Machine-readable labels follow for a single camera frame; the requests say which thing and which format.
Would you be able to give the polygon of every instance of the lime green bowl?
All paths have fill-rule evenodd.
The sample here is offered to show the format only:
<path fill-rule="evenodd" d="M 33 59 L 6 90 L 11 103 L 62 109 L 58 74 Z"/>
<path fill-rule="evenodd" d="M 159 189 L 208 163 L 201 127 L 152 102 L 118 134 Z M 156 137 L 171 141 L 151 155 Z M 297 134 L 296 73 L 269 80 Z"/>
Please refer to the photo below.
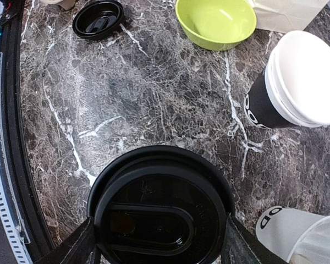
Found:
<path fill-rule="evenodd" d="M 257 25 L 246 0 L 178 0 L 176 15 L 187 37 L 211 51 L 237 46 Z"/>

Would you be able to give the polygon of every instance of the paper coffee cup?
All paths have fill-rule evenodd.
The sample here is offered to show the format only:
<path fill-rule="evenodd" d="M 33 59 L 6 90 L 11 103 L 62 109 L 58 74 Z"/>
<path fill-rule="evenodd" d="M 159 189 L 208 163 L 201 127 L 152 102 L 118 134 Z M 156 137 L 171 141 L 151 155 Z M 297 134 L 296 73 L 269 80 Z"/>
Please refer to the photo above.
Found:
<path fill-rule="evenodd" d="M 259 128 L 330 125 L 330 47 L 303 31 L 287 33 L 244 101 Z"/>
<path fill-rule="evenodd" d="M 267 249 L 289 262 L 298 243 L 310 230 L 327 219 L 330 216 L 274 206 L 259 218 L 256 235 Z"/>

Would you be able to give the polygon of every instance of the white plastic bag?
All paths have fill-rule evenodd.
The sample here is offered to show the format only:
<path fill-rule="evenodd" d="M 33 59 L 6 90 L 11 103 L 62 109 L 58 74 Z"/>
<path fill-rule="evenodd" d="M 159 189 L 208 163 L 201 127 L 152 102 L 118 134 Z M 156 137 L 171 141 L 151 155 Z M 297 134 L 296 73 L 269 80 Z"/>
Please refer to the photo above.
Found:
<path fill-rule="evenodd" d="M 287 33 L 304 30 L 329 0 L 248 0 L 258 29 Z"/>

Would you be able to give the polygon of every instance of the black cup lid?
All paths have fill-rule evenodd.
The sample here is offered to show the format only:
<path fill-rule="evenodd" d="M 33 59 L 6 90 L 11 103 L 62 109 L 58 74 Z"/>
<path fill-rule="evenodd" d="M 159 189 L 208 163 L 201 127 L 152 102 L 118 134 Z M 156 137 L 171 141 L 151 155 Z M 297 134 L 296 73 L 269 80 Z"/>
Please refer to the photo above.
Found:
<path fill-rule="evenodd" d="M 73 20 L 73 30 L 81 38 L 100 40 L 122 22 L 124 10 L 117 1 L 99 1 L 84 7 Z"/>
<path fill-rule="evenodd" d="M 226 213 L 233 212 L 226 183 L 213 185 L 222 183 L 222 175 L 217 179 L 210 163 L 176 147 L 146 147 L 125 156 L 104 170 L 89 197 L 88 214 L 95 218 L 98 247 L 107 260 L 214 261 L 222 249 Z"/>

